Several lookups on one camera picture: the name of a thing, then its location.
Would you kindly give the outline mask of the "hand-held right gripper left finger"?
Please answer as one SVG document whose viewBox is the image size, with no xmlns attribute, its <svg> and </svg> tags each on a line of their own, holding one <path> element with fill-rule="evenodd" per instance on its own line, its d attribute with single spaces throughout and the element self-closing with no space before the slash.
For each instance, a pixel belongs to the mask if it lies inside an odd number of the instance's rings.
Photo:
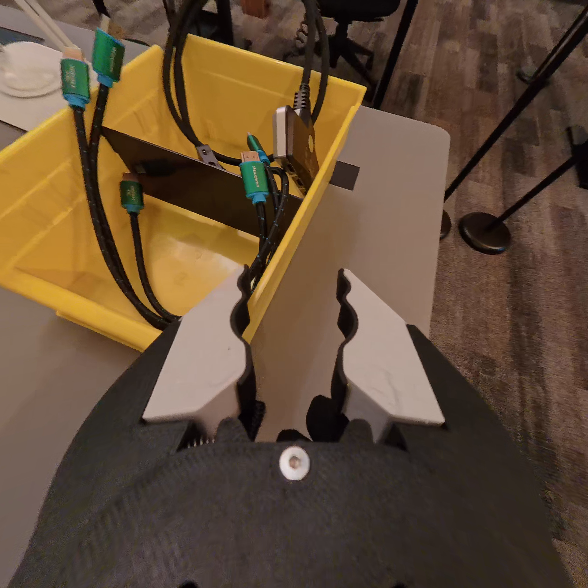
<svg viewBox="0 0 588 588">
<path fill-rule="evenodd" d="M 248 422 L 255 407 L 249 325 L 249 268 L 234 271 L 179 327 L 143 412 L 148 423 L 187 420 L 206 437 L 227 418 Z"/>
</svg>

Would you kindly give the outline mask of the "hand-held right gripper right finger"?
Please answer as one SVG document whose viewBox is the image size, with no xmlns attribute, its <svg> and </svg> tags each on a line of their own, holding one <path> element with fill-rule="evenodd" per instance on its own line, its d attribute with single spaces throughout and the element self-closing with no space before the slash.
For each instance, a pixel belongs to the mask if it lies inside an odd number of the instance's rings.
<svg viewBox="0 0 588 588">
<path fill-rule="evenodd" d="M 330 390 L 336 413 L 366 422 L 376 443 L 395 424 L 443 426 L 408 324 L 349 269 L 337 274 L 336 300 L 344 337 Z"/>
</svg>

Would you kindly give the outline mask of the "yellow plastic bin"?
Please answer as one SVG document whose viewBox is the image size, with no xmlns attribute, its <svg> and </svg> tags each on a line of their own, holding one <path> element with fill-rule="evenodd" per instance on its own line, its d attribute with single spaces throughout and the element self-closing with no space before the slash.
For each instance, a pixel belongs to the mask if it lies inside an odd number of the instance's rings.
<svg viewBox="0 0 588 588">
<path fill-rule="evenodd" d="M 105 126 L 194 156 L 194 146 L 166 104 L 163 58 L 163 50 L 154 46 L 123 67 L 109 95 Z M 183 69 L 189 114 L 200 140 L 236 157 L 251 132 L 272 150 L 272 115 L 291 104 L 301 68 L 190 36 Z M 327 188 L 364 92 L 363 86 L 329 79 L 315 126 L 320 169 L 248 303 L 248 342 Z M 256 256 L 257 236 L 150 195 L 140 221 L 150 280 L 172 312 L 189 311 Z M 1 286 L 140 351 L 159 335 L 124 297 L 102 259 L 67 105 L 1 151 Z"/>
</svg>

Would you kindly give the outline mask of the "black bin divider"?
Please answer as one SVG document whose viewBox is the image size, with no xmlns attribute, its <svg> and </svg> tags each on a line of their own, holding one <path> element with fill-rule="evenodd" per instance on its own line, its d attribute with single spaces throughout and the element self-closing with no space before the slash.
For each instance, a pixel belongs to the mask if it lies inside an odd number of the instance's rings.
<svg viewBox="0 0 588 588">
<path fill-rule="evenodd" d="M 257 214 L 245 195 L 240 173 L 221 170 L 105 125 L 102 135 L 145 195 L 259 237 Z"/>
</svg>

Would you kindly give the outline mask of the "white metal board stand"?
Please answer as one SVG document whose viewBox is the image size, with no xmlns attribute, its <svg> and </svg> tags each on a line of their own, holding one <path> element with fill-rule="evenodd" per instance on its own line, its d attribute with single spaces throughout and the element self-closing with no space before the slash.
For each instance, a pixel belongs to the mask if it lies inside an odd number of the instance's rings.
<svg viewBox="0 0 588 588">
<path fill-rule="evenodd" d="M 54 20 L 39 1 L 1 1 L 1 123 L 33 130 L 68 103 L 62 95 L 64 49 L 89 63 L 93 32 Z"/>
</svg>

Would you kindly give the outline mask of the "black desk frame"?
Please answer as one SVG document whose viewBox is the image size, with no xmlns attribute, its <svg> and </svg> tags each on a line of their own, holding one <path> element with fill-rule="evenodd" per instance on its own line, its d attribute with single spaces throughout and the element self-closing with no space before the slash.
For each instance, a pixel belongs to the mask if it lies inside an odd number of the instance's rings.
<svg viewBox="0 0 588 588">
<path fill-rule="evenodd" d="M 406 40 L 409 28 L 412 24 L 419 1 L 406 1 L 404 10 L 399 21 L 398 30 L 393 40 L 382 77 L 374 94 L 371 107 L 380 110 L 385 99 L 388 87 L 392 80 L 394 70 L 398 63 L 401 50 Z"/>
</svg>

